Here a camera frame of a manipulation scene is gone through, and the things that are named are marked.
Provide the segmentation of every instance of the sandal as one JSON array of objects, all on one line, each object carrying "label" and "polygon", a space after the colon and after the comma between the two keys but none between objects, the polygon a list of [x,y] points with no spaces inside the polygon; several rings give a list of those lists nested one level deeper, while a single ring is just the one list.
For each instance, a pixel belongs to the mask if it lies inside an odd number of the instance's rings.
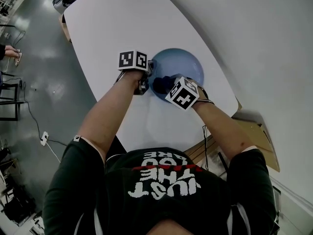
[{"label": "sandal", "polygon": [[22,57],[22,53],[19,53],[19,57],[15,58],[15,66],[19,65],[21,57]]}]

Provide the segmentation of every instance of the sleeve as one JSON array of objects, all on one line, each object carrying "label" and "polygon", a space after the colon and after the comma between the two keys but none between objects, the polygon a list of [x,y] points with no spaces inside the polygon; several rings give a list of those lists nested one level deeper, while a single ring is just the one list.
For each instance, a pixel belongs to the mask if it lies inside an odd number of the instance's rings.
[{"label": "sleeve", "polygon": [[229,165],[227,183],[232,195],[231,204],[237,206],[233,215],[241,215],[247,234],[269,235],[274,226],[276,210],[263,154],[253,149],[236,155]]},{"label": "sleeve", "polygon": [[103,173],[99,153],[85,140],[67,146],[45,196],[46,235],[74,234],[83,213],[95,207],[96,187]]}]

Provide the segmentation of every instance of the chair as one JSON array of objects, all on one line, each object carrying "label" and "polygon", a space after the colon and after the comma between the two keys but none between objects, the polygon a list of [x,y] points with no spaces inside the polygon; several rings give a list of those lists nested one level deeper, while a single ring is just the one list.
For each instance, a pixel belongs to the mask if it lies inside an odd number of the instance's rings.
[{"label": "chair", "polygon": [[18,86],[19,84],[6,84],[3,82],[2,75],[6,76],[14,76],[8,73],[4,73],[0,71],[0,95],[2,90],[9,90],[10,88],[14,88],[14,98],[10,97],[0,97],[0,99],[5,99],[6,101],[1,101],[0,105],[8,105],[15,104],[15,117],[0,117],[0,121],[17,121],[18,120],[18,105],[24,104],[24,101],[17,101],[18,95]]}]

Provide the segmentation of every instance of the gray floor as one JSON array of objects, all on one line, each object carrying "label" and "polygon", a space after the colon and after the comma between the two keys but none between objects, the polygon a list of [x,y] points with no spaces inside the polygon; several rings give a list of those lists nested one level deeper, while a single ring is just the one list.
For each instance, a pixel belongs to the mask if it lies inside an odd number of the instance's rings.
[{"label": "gray floor", "polygon": [[[10,22],[20,30],[26,30],[26,35],[16,46],[22,50],[23,56],[17,68],[11,60],[7,72],[26,82],[25,97],[39,123],[40,135],[47,131],[50,139],[67,143],[96,100],[58,17],[52,0],[23,2]],[[19,33],[15,29],[10,32],[13,36],[6,41],[2,37],[1,43],[12,43]],[[5,71],[6,63],[6,58],[0,61],[1,71]],[[12,116],[13,106],[0,106],[0,115]],[[7,139],[12,157],[18,159],[22,174],[16,175],[17,180],[26,185],[40,210],[59,162],[47,146],[40,144],[37,126],[27,104],[20,108],[19,121],[0,122],[0,137],[2,142]],[[64,147],[52,142],[50,146],[61,158]]]}]

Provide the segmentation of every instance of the power outlet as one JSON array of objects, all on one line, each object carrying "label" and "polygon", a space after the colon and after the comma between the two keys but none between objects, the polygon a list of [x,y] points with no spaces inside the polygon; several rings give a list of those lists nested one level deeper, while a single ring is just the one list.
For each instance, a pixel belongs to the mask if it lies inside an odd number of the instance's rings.
[{"label": "power outlet", "polygon": [[45,146],[45,144],[47,143],[48,137],[49,137],[48,132],[45,131],[45,132],[43,133],[43,137],[41,138],[42,140],[40,141],[40,143],[41,143],[43,146]]}]

